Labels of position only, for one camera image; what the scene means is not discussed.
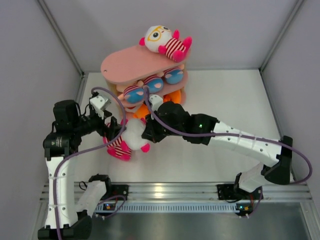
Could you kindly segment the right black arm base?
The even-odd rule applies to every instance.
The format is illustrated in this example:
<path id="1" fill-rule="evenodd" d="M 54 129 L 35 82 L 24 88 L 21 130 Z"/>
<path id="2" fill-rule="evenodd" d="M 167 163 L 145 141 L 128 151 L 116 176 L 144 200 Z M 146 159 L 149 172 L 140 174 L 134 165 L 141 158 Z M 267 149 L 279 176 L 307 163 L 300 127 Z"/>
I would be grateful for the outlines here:
<path id="1" fill-rule="evenodd" d="M 242 173 L 236 175 L 234 183 L 223 183 L 216 186 L 219 200 L 226 201 L 228 203 L 236 203 L 242 200 L 254 201 L 262 200 L 264 198 L 262 194 L 262 187 L 256 188 L 253 192 L 247 192 L 240 189 L 239 182 L 241 175 Z"/>

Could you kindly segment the white glasses plush face up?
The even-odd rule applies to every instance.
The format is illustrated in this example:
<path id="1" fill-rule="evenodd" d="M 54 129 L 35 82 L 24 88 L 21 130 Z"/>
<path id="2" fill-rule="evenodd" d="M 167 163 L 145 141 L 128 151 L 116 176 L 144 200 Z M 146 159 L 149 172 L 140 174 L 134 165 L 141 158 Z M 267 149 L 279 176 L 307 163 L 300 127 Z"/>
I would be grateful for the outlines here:
<path id="1" fill-rule="evenodd" d="M 105 136 L 102 138 L 102 140 L 103 140 L 103 143 L 106 144 Z M 118 144 L 112 143 L 108 145 L 106 148 L 107 148 L 107 153 L 116 159 L 119 159 L 125 162 L 128 162 L 131 159 L 132 150 L 126 144 L 123 143 L 122 136 L 119 136 Z"/>

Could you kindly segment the white glasses plush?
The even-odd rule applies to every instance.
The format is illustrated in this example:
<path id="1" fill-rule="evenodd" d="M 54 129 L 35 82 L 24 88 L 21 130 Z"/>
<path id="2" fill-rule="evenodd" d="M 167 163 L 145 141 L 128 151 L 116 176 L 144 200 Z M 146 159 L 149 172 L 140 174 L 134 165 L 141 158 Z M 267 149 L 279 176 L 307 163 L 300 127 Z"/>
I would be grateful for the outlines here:
<path id="1" fill-rule="evenodd" d="M 140 46 L 145 46 L 149 51 L 165 55 L 174 62 L 182 62 L 192 46 L 191 36 L 180 39 L 180 31 L 171 31 L 163 25 L 151 26 L 144 37 L 139 40 Z"/>

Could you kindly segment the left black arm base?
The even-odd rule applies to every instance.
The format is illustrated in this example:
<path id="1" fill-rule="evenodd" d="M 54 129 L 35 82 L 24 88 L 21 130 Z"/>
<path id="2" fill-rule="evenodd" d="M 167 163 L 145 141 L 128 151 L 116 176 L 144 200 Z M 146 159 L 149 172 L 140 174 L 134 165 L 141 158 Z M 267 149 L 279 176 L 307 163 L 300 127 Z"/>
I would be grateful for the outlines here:
<path id="1" fill-rule="evenodd" d="M 122 195 L 127 200 L 129 186 L 127 184 L 112 183 L 112 181 L 108 175 L 104 175 L 104 174 L 93 175 L 89 178 L 88 182 L 89 183 L 101 182 L 104 184 L 105 191 L 103 192 L 103 195 L 100 198 L 101 201 L 106 200 L 110 197 L 114 197 L 116 195 Z"/>

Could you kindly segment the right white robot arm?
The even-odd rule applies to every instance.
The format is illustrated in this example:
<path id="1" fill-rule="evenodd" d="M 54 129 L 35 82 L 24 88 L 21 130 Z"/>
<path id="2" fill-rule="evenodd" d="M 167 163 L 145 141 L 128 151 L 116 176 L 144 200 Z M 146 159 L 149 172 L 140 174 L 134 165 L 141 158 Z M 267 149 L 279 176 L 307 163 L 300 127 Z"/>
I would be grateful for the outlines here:
<path id="1" fill-rule="evenodd" d="M 185 141 L 229 149 L 259 161 L 248 171 L 235 177 L 231 194 L 244 199 L 267 184 L 288 185 L 291 181 L 293 139 L 279 140 L 256 137 L 233 128 L 217 118 L 189 114 L 180 104 L 168 101 L 146 117 L 142 138 L 158 143 L 168 136 L 181 136 Z"/>

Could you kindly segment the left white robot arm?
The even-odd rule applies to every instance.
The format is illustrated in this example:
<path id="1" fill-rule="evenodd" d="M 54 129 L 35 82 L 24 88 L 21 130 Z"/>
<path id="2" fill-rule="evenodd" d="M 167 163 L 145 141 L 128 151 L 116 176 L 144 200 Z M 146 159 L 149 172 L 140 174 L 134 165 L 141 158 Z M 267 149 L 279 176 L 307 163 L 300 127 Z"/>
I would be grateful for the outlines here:
<path id="1" fill-rule="evenodd" d="M 48 170 L 48 212 L 44 227 L 38 230 L 40 240 L 87 240 L 92 231 L 92 216 L 101 200 L 109 199 L 113 187 L 108 175 L 89 178 L 87 187 L 75 201 L 76 156 L 81 154 L 82 137 L 93 132 L 120 137 L 123 127 L 107 111 L 111 101 L 102 96 L 89 100 L 89 114 L 83 115 L 74 100 L 57 102 L 53 107 L 51 132 L 43 141 Z"/>

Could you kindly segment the white plush face down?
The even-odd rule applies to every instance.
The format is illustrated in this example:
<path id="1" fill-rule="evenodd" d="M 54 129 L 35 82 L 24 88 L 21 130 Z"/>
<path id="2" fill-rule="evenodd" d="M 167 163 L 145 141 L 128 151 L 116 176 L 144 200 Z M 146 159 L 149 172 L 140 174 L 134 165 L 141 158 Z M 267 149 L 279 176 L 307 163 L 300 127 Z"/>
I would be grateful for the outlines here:
<path id="1" fill-rule="evenodd" d="M 120 144 L 122 150 L 141 150 L 147 153 L 151 146 L 147 139 L 142 138 L 142 134 L 146 129 L 146 121 L 144 118 L 131 118 L 125 125 L 126 129 L 121 134 L 122 142 Z"/>

